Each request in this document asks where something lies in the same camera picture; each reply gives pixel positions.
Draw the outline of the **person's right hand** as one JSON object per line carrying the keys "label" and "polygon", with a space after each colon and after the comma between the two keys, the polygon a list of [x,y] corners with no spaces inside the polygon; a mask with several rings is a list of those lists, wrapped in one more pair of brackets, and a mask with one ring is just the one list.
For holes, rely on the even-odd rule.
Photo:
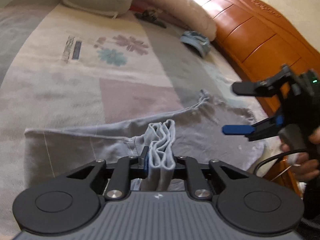
{"label": "person's right hand", "polygon": [[[315,145],[319,144],[319,127],[309,136],[309,140]],[[290,151],[289,146],[285,143],[282,143],[280,149],[283,152]],[[308,153],[299,153],[295,165],[291,167],[291,171],[297,181],[307,183],[319,176],[318,166],[319,161],[316,159],[309,160]]]}

